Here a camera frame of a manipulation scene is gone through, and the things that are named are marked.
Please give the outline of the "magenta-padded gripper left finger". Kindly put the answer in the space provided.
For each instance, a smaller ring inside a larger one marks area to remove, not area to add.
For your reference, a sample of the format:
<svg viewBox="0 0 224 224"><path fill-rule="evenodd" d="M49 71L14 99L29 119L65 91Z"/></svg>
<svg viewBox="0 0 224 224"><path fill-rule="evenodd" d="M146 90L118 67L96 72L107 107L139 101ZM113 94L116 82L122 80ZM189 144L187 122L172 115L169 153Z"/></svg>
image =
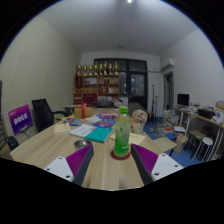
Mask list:
<svg viewBox="0 0 224 224"><path fill-rule="evenodd" d="M93 155L93 145L89 145L68 157L57 157L45 171L81 186Z"/></svg>

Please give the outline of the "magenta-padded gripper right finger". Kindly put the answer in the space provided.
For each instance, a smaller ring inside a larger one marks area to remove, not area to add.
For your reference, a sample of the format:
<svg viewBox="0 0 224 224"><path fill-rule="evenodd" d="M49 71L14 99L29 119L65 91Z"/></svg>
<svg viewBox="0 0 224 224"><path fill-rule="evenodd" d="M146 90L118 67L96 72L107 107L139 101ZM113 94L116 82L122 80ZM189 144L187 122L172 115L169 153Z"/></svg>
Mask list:
<svg viewBox="0 0 224 224"><path fill-rule="evenodd" d="M182 166L166 153L157 155L140 145L131 145L131 155L134 158L144 185L182 169Z"/></svg>

